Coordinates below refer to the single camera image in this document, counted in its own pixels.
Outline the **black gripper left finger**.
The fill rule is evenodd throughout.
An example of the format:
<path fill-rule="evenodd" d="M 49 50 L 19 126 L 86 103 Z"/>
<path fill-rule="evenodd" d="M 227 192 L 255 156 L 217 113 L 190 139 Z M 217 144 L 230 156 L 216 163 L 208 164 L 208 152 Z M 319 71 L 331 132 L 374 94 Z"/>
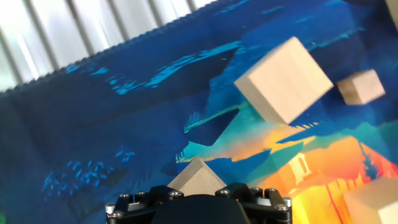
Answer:
<path fill-rule="evenodd" d="M 116 203 L 105 205 L 106 224 L 150 224 L 157 209 L 165 202 L 184 197 L 184 193 L 166 185 L 148 192 L 121 194 Z"/>

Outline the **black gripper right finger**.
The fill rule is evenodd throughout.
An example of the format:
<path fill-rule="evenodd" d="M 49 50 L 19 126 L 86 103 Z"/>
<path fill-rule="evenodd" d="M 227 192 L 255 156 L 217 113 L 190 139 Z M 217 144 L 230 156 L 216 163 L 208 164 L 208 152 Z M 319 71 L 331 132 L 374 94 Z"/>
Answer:
<path fill-rule="evenodd" d="M 233 183 L 215 192 L 238 203 L 249 223 L 293 224 L 291 200 L 285 200 L 275 188 L 263 190 L 243 183 Z"/>

